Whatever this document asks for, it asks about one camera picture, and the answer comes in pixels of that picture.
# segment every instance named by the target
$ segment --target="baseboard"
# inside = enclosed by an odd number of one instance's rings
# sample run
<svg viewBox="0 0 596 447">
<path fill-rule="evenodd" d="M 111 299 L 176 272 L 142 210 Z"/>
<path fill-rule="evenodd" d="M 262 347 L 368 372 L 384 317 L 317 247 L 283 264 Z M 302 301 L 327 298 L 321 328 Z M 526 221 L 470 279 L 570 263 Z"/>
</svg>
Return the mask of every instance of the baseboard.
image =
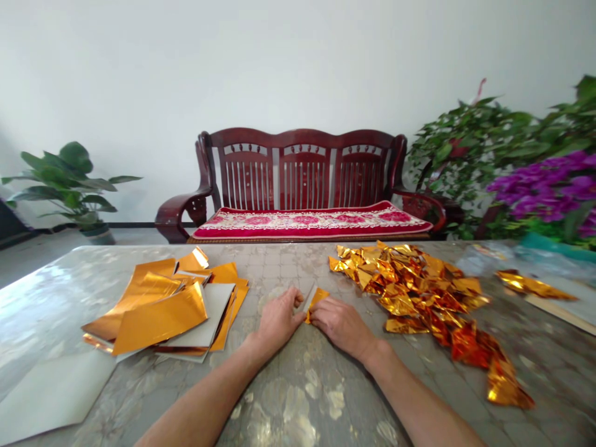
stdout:
<svg viewBox="0 0 596 447">
<path fill-rule="evenodd" d="M 26 232 L 26 233 L 20 233 L 20 234 L 2 239 L 2 240 L 0 240 L 0 250 L 9 248 L 10 246 L 13 246 L 13 245 L 17 245 L 18 243 L 21 243 L 21 242 L 25 242 L 26 240 L 33 239 L 36 236 L 39 236 L 39 234 L 36 232 Z"/>
<path fill-rule="evenodd" d="M 154 222 L 108 222 L 110 228 L 155 228 Z M 184 228 L 196 228 L 192 222 L 183 222 Z M 67 228 L 76 228 L 75 223 L 61 223 L 52 228 L 37 228 L 35 231 L 41 234 L 54 234 Z"/>
<path fill-rule="evenodd" d="M 61 223 L 52 228 L 36 228 L 35 231 L 41 234 L 54 234 L 67 228 L 76 228 L 76 223 Z"/>
<path fill-rule="evenodd" d="M 155 228 L 154 222 L 112 222 L 108 223 L 110 228 Z M 183 222 L 184 228 L 196 228 L 192 222 Z"/>
</svg>

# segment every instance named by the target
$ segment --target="hand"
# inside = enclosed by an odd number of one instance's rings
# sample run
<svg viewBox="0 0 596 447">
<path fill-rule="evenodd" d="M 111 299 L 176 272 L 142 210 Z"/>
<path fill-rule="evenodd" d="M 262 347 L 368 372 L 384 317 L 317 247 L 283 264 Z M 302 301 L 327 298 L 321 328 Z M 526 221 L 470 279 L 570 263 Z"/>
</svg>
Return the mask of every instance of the hand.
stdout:
<svg viewBox="0 0 596 447">
<path fill-rule="evenodd" d="M 255 338 L 261 349 L 269 356 L 275 354 L 292 337 L 306 318 L 305 312 L 293 315 L 294 307 L 300 306 L 304 297 L 300 290 L 290 287 L 281 296 L 269 301 L 263 308 L 263 316 Z"/>
<path fill-rule="evenodd" d="M 310 310 L 310 322 L 361 363 L 374 351 L 376 337 L 356 309 L 343 301 L 332 297 L 319 301 Z"/>
</svg>

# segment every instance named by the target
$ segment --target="red flower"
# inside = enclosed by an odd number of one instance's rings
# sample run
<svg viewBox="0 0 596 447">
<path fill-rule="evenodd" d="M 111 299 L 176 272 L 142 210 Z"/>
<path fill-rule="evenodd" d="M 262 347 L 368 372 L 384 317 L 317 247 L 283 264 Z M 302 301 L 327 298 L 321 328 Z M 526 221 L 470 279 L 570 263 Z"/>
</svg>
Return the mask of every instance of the red flower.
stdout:
<svg viewBox="0 0 596 447">
<path fill-rule="evenodd" d="M 338 217 L 336 217 L 336 219 L 340 222 L 348 222 L 350 224 L 359 224 L 360 222 L 364 222 L 362 217 L 350 214 L 340 214 Z"/>
<path fill-rule="evenodd" d="M 270 223 L 271 219 L 269 217 L 249 217 L 246 219 L 246 223 L 250 225 L 264 225 Z"/>
<path fill-rule="evenodd" d="M 292 219 L 297 224 L 316 224 L 318 222 L 318 218 L 314 216 L 297 216 Z"/>
<path fill-rule="evenodd" d="M 407 222 L 410 220 L 410 216 L 401 211 L 392 211 L 384 214 L 379 214 L 379 217 L 383 220 L 391 220 L 392 222 Z"/>
</svg>

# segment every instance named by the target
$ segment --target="forearm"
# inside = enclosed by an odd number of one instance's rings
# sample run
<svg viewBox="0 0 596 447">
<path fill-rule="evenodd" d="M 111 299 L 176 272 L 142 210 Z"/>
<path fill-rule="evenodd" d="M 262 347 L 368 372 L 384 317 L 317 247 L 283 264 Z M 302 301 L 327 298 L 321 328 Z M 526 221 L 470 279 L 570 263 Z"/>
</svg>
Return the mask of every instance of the forearm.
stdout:
<svg viewBox="0 0 596 447">
<path fill-rule="evenodd" d="M 176 401 L 137 446 L 212 446 L 228 415 L 256 373 L 273 355 L 255 334 Z"/>
<path fill-rule="evenodd" d="M 470 426 L 420 382 L 386 341 L 363 359 L 416 447 L 483 446 Z"/>
</svg>

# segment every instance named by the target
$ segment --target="person's left hand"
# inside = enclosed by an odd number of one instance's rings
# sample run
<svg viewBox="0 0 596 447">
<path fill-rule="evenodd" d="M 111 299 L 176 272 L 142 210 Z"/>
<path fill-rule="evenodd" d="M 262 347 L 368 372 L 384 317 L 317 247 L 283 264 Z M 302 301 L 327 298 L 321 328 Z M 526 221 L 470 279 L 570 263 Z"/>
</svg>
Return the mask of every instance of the person's left hand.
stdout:
<svg viewBox="0 0 596 447">
<path fill-rule="evenodd" d="M 263 316 L 255 338 L 270 356 L 275 354 L 292 337 L 306 318 L 305 312 L 293 314 L 304 297 L 296 287 L 290 287 L 281 296 L 269 301 L 263 308 Z"/>
</svg>

